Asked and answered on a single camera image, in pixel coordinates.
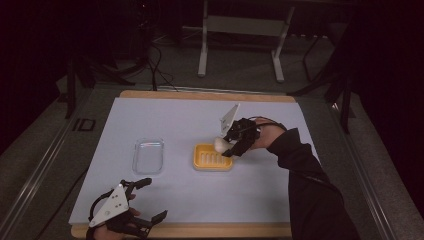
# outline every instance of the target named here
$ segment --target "cable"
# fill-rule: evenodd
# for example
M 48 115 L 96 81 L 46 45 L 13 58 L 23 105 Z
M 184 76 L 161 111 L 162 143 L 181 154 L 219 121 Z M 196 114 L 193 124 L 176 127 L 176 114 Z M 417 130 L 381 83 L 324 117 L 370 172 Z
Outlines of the cable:
M 72 184 L 71 188 L 69 189 L 68 193 L 66 194 L 65 198 L 60 203 L 59 207 L 56 209 L 56 211 L 53 213 L 53 215 L 50 217 L 50 219 L 47 221 L 47 223 L 44 225 L 44 227 L 41 229 L 41 231 L 38 233 L 38 235 L 34 238 L 34 240 L 40 239 L 40 237 L 44 234 L 46 229 L 49 227 L 50 223 L 53 221 L 53 219 L 56 217 L 56 215 L 59 213 L 60 209 L 65 204 L 68 197 L 71 195 L 72 191 L 74 190 L 75 186 L 78 184 L 78 182 L 84 177 L 84 175 L 87 173 L 88 167 L 81 173 L 81 175 L 75 180 L 75 182 Z

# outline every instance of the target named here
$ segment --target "white tabletop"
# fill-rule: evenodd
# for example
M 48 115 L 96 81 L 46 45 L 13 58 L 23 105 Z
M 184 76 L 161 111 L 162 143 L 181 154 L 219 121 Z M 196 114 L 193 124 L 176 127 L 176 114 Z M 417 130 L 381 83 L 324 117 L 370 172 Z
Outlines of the white tabletop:
M 289 222 L 288 171 L 279 168 L 276 156 L 266 150 L 247 152 L 228 172 L 193 168 L 194 146 L 212 143 L 219 136 L 220 117 L 236 103 L 117 98 L 69 223 L 88 223 L 93 201 L 120 180 L 145 177 L 151 177 L 153 183 L 134 190 L 137 197 L 130 201 L 143 219 L 168 210 L 164 220 L 168 223 Z M 302 142 L 310 143 L 316 155 L 297 103 L 241 102 L 236 119 L 253 116 L 274 119 L 289 129 L 297 127 Z M 164 169 L 160 174 L 133 173 L 135 142 L 140 138 L 164 140 Z

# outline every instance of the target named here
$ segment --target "black sleeve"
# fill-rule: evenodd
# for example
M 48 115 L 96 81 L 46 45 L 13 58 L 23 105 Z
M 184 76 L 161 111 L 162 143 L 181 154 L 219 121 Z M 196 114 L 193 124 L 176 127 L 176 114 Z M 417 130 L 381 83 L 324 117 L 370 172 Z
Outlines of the black sleeve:
M 268 151 L 278 156 L 278 166 L 290 170 L 293 239 L 360 239 L 340 192 L 312 155 L 311 146 L 300 142 L 297 129 L 279 136 Z

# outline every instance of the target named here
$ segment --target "dark background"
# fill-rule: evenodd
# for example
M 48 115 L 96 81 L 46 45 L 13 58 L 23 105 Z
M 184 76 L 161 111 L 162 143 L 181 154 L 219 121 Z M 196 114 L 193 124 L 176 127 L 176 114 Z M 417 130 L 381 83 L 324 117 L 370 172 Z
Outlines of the dark background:
M 156 1 L 141 2 L 157 7 Z M 102 1 L 102 11 L 107 13 L 105 18 L 99 13 L 98 3 L 94 0 L 0 3 L 0 153 L 57 99 L 59 91 L 55 82 L 66 74 L 66 63 L 72 54 L 89 55 L 100 63 L 113 65 L 111 51 L 115 44 L 112 43 L 119 41 L 114 31 L 119 31 L 120 25 L 136 26 L 139 19 L 123 10 L 127 8 L 114 5 L 116 2 Z M 161 17 L 149 15 L 149 9 L 144 9 L 142 17 L 171 33 L 176 41 L 180 39 L 182 25 L 200 26 L 201 1 L 161 0 L 160 3 Z M 278 18 L 278 13 L 285 11 L 272 4 L 251 11 L 252 4 L 247 1 L 240 7 L 240 15 Z M 360 95 L 423 216 L 424 22 L 421 5 L 418 1 L 400 0 L 366 1 L 362 5 L 346 34 L 349 38 L 339 51 L 346 58 L 359 59 L 354 91 Z M 217 1 L 211 5 L 211 11 L 223 11 L 223 7 L 229 6 Z M 319 34 L 324 20 L 345 20 L 350 16 L 349 12 L 331 10 L 316 7 L 297 10 L 291 33 Z M 112 18 L 120 20 L 107 21 Z M 146 49 L 140 49 L 140 54 L 146 54 Z

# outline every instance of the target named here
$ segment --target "hand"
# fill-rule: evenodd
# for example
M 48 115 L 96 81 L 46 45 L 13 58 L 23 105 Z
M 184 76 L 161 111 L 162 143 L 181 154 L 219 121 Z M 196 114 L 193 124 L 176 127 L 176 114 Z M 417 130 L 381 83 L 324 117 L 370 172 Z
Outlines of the hand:
M 135 198 L 135 194 L 131 194 L 130 200 Z M 130 208 L 129 210 L 134 216 L 140 216 L 140 212 L 135 210 L 134 208 Z M 94 231 L 94 239 L 96 240 L 122 240 L 124 239 L 125 234 L 117 233 L 109 230 L 104 224 L 101 227 L 96 228 Z
M 256 118 L 256 125 L 263 123 L 272 123 L 273 121 L 265 118 Z M 284 130 L 275 125 L 260 126 L 261 134 L 259 139 L 250 147 L 250 149 L 268 148 L 274 140 L 284 133 Z

